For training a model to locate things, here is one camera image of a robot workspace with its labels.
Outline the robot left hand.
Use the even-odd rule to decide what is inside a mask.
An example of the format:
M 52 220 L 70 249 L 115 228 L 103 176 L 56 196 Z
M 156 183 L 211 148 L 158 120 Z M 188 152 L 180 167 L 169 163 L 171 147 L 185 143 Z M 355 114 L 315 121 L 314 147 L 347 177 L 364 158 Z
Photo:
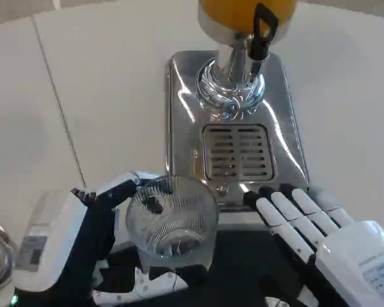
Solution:
M 126 173 L 97 192 L 77 188 L 43 195 L 14 261 L 12 306 L 125 306 L 186 288 L 175 272 L 141 271 L 138 254 L 110 264 L 117 207 L 155 179 Z

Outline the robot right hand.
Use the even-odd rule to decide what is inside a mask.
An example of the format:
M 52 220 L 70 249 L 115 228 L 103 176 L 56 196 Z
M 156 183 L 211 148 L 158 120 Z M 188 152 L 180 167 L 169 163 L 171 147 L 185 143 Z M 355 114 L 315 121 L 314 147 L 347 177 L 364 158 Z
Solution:
M 356 221 L 325 190 L 282 184 L 245 188 L 243 203 L 258 213 L 301 279 L 289 306 L 384 306 L 384 228 Z

